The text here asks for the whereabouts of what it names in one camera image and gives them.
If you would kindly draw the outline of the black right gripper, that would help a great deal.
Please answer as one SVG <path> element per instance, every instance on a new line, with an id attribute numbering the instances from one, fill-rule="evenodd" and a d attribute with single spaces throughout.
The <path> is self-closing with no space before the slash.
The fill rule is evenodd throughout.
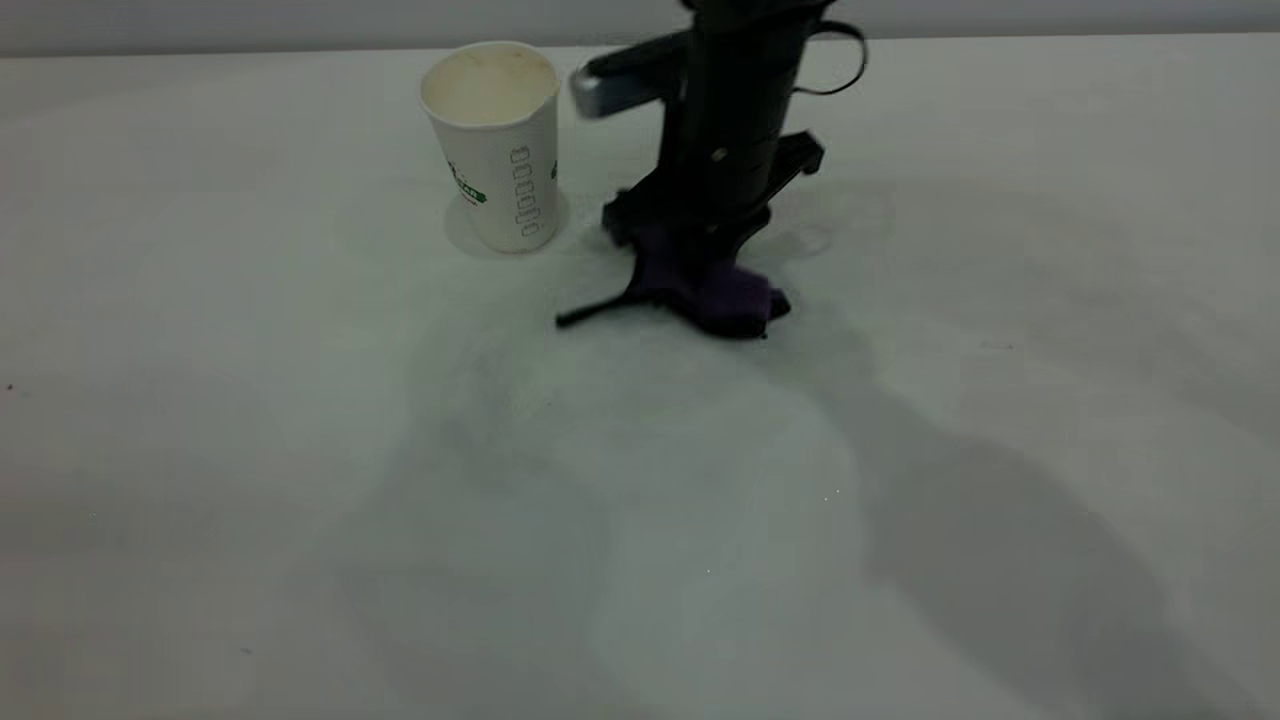
<path id="1" fill-rule="evenodd" d="M 666 35 L 600 59 L 600 114 L 664 108 L 655 168 L 604 206 L 604 229 L 636 256 L 660 236 L 700 249 L 700 277 L 736 265 L 771 223 L 767 206 L 820 159 L 780 161 L 804 35 Z"/>

